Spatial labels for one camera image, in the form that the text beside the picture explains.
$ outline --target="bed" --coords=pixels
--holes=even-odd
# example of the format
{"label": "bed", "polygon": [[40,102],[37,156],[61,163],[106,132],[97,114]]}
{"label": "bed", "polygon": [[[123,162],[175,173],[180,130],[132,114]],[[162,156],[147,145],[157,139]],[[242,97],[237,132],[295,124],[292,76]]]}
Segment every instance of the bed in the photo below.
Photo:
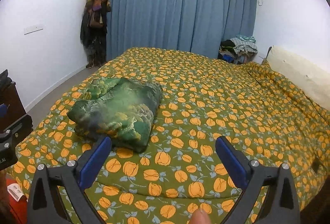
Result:
{"label": "bed", "polygon": [[[221,135],[249,159],[290,165],[300,208],[324,184],[329,168],[330,113],[269,65],[228,64],[193,53],[132,48],[56,101],[17,146],[9,171],[28,195],[38,163],[76,160],[92,142],[75,135],[67,112],[95,78],[158,81],[163,98],[144,153],[114,149],[86,194],[107,223],[188,223],[197,208],[219,223],[240,195],[215,151]],[[312,169],[315,159],[321,163]],[[247,223],[257,216],[263,188]],[[79,219],[61,195],[73,223]]]}

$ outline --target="gray floor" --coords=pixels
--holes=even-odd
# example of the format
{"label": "gray floor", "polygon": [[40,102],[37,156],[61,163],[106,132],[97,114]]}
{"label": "gray floor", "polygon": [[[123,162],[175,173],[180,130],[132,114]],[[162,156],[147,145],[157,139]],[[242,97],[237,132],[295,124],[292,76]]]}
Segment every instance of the gray floor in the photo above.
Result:
{"label": "gray floor", "polygon": [[27,112],[32,117],[33,128],[45,118],[49,113],[50,108],[54,105],[56,100],[61,98],[63,93],[67,92],[69,89],[71,90],[73,86],[81,83],[97,70],[98,68],[95,67],[91,69],[86,68],[80,71],[41,99],[32,109],[30,109],[30,111]]}

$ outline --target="blue curtain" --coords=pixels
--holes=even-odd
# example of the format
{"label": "blue curtain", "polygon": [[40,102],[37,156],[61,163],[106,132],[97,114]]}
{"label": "blue curtain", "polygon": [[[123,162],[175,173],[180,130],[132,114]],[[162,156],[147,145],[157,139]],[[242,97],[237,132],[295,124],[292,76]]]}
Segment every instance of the blue curtain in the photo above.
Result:
{"label": "blue curtain", "polygon": [[220,42],[252,36],[256,0],[110,0],[107,59],[131,47],[217,58]]}

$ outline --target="silver bolt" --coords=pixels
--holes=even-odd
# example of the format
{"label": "silver bolt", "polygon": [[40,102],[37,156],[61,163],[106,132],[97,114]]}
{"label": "silver bolt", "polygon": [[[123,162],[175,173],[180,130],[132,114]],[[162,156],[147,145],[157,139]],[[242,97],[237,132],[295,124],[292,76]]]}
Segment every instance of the silver bolt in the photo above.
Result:
{"label": "silver bolt", "polygon": [[285,169],[285,170],[289,169],[289,165],[288,165],[288,164],[282,164],[282,167],[283,167],[283,169]]}
{"label": "silver bolt", "polygon": [[45,167],[44,164],[39,164],[38,167],[37,167],[37,169],[38,169],[38,170],[42,170],[42,169],[44,169],[44,167]]}
{"label": "silver bolt", "polygon": [[66,163],[66,165],[67,165],[67,166],[70,166],[70,167],[75,166],[75,160],[70,160],[70,161],[68,161],[68,162]]}
{"label": "silver bolt", "polygon": [[251,161],[251,165],[252,165],[253,167],[257,167],[257,166],[259,166],[259,162],[256,161],[256,160],[252,160],[252,161]]}

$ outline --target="cream headboard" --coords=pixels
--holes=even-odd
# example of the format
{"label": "cream headboard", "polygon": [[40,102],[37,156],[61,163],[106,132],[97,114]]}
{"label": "cream headboard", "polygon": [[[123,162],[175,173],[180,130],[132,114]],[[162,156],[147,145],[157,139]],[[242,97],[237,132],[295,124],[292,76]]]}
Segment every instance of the cream headboard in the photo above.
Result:
{"label": "cream headboard", "polygon": [[330,110],[330,74],[307,59],[274,46],[267,61],[273,71],[286,76],[321,107]]}

